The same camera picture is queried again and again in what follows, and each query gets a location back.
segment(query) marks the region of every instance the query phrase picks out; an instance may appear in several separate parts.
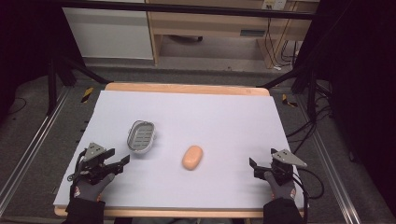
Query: soap dish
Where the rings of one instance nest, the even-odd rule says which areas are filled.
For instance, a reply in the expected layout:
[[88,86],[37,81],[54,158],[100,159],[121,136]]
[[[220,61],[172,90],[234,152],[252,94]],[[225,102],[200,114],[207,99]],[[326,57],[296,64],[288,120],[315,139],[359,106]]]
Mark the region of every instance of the soap dish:
[[138,120],[132,126],[128,135],[128,147],[132,152],[143,154],[149,151],[154,141],[155,127],[151,122]]

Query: white cabinet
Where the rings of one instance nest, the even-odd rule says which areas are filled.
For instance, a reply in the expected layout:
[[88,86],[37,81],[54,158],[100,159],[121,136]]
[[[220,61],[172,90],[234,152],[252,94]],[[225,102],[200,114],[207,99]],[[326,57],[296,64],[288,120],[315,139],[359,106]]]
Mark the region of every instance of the white cabinet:
[[83,57],[153,59],[146,12],[64,8],[64,14]]

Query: gray carpet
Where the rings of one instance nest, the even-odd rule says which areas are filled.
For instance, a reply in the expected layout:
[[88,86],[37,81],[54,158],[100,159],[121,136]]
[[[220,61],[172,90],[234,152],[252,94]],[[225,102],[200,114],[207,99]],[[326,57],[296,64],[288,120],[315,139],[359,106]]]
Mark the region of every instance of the gray carpet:
[[[132,82],[212,84],[256,86],[275,78],[275,75],[259,73],[179,71],[158,69],[110,69],[92,68],[92,71],[111,80]],[[24,179],[9,203],[4,218],[7,217],[41,217],[60,220],[53,212],[54,188],[60,185],[64,171],[70,162],[92,115],[99,91],[104,85],[97,84],[89,78],[77,74],[78,84],[70,89],[70,94],[63,110],[53,124],[46,140],[35,156]],[[9,116],[0,127],[0,184],[4,186],[23,151],[44,119],[47,110],[46,79],[41,77],[20,87],[18,96],[27,101],[27,106]],[[300,107],[282,104],[282,93],[287,93],[290,101],[293,96],[288,86],[291,80],[273,88],[271,94],[276,100],[277,110],[282,120],[285,133],[291,133],[306,123]],[[94,87],[88,103],[80,102],[84,91]],[[327,102],[321,100],[320,106]],[[326,117],[318,123],[318,131],[332,157],[337,171],[346,185],[363,223],[396,223],[395,218],[386,207],[375,186],[366,174],[364,167],[350,162],[347,148],[339,135],[332,119]],[[304,133],[293,136],[290,140],[303,138]],[[294,149],[298,143],[290,143]],[[329,180],[318,159],[312,137],[299,150],[297,155],[308,163],[308,169],[315,172],[324,182],[325,194],[318,200],[310,200],[309,222],[311,223],[345,223],[344,216],[334,197]],[[309,174],[300,173],[306,189],[311,195],[320,191],[318,181]]]

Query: black glove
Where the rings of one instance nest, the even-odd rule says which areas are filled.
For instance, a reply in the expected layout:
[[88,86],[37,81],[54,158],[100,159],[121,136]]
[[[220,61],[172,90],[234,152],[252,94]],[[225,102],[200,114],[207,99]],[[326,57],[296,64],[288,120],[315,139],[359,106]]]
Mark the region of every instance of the black glove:
[[294,186],[294,181],[291,180],[288,183],[279,186],[273,174],[269,171],[264,173],[265,179],[268,181],[268,183],[271,186],[271,190],[273,192],[273,199],[278,199],[278,198],[284,198],[284,199],[292,199],[294,200],[294,197],[296,195],[296,188]]
[[77,182],[74,197],[91,202],[99,202],[102,191],[111,181],[113,181],[114,177],[114,174],[109,174],[101,182],[95,185],[91,185],[86,178],[82,177]]

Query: small orange object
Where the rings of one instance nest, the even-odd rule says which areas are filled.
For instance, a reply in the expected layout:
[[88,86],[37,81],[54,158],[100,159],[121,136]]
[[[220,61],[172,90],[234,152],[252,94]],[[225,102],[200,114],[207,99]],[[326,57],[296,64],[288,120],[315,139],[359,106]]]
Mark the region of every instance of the small orange object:
[[189,147],[189,149],[184,154],[182,161],[184,168],[190,171],[194,170],[201,161],[203,154],[204,152],[200,147],[198,146]]

